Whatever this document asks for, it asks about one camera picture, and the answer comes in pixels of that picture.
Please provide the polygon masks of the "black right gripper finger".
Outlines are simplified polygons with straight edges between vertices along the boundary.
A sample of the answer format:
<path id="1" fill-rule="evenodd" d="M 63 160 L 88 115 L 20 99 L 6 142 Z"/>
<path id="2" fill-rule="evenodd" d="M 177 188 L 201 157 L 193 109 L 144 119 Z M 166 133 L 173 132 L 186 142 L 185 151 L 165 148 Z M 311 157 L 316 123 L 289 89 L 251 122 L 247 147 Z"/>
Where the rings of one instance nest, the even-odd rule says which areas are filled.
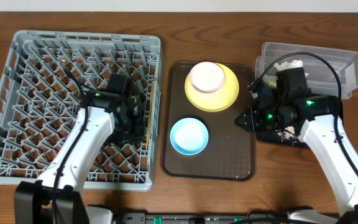
<path id="1" fill-rule="evenodd" d="M 242 128 L 245 131 L 253 131 L 254 125 L 253 120 L 249 117 L 239 117 L 234 120 L 235 125 Z"/>
<path id="2" fill-rule="evenodd" d="M 251 119 L 252 115 L 252 108 L 248 107 L 246 108 L 235 120 L 236 121 L 247 121 Z"/>

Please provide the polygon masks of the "yellow plate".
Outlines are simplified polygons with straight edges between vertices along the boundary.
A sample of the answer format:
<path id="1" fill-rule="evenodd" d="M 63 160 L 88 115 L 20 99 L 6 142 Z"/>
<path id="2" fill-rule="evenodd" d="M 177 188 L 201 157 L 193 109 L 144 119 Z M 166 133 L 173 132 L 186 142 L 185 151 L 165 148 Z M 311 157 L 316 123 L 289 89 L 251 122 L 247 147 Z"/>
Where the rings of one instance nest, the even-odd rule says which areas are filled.
<path id="1" fill-rule="evenodd" d="M 222 111 L 230 107 L 239 94 L 239 81 L 227 66 L 218 64 L 225 74 L 224 85 L 214 93 L 201 93 L 190 84 L 190 75 L 185 80 L 185 93 L 189 101 L 197 108 L 207 112 Z"/>

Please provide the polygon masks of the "colourful snack wrapper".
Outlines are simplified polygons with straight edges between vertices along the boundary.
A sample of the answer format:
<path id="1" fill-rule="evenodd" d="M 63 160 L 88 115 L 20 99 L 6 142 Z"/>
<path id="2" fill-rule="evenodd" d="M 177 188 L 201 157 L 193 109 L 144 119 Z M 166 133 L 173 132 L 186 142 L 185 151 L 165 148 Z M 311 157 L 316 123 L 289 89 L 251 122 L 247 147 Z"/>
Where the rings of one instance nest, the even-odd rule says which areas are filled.
<path id="1" fill-rule="evenodd" d="M 270 88 L 276 89 L 276 88 L 277 88 L 276 78 L 275 78 L 275 77 L 269 77 L 269 78 L 267 79 L 267 85 L 268 85 Z"/>

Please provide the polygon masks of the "light blue bowl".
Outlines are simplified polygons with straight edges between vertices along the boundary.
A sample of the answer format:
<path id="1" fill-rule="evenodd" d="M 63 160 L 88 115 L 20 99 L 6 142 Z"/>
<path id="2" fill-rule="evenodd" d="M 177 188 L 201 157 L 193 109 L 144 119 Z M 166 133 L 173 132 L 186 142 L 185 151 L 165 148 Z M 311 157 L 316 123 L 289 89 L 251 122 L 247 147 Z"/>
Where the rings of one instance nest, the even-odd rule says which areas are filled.
<path id="1" fill-rule="evenodd" d="M 170 130 L 170 142 L 176 152 L 194 156 L 203 151 L 209 141 L 206 125 L 196 118 L 178 120 Z"/>

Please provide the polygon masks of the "white paper napkin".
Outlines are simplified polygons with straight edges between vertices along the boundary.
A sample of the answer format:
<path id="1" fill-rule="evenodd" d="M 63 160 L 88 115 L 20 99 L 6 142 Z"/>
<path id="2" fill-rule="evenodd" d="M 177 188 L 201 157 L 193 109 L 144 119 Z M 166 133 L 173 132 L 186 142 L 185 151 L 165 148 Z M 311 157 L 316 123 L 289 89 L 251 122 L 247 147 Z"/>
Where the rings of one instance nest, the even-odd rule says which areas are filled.
<path id="1" fill-rule="evenodd" d="M 275 63 L 273 65 L 278 71 L 291 69 L 291 68 L 300 68 L 303 66 L 303 62 L 301 60 L 292 60 L 291 62 L 283 62 L 281 64 Z"/>

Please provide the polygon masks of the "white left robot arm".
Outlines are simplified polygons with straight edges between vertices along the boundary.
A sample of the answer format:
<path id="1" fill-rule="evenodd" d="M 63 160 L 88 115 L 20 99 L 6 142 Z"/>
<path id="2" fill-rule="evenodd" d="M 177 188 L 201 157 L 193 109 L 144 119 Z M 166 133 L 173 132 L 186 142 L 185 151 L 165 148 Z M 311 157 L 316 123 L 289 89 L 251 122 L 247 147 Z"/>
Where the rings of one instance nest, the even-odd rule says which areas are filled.
<path id="1" fill-rule="evenodd" d="M 138 91 L 129 77 L 112 74 L 105 89 L 80 92 L 82 105 L 62 148 L 34 183 L 22 181 L 16 188 L 16 223 L 113 222 L 110 209 L 86 207 L 81 194 L 107 140 L 120 145 L 144 137 Z"/>

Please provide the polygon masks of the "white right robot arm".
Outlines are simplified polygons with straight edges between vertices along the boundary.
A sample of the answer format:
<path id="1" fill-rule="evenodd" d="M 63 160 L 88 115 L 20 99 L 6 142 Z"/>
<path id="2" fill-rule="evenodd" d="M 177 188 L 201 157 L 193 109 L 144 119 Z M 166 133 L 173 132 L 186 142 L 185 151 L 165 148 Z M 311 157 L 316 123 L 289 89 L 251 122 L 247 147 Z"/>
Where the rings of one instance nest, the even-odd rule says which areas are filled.
<path id="1" fill-rule="evenodd" d="M 272 134 L 287 127 L 312 150 L 332 188 L 340 214 L 358 217 L 358 154 L 341 120 L 342 103 L 335 96 L 315 95 L 303 68 L 276 73 L 276 89 L 258 78 L 250 89 L 258 95 L 255 106 L 239 115 L 235 124 L 249 133 Z"/>

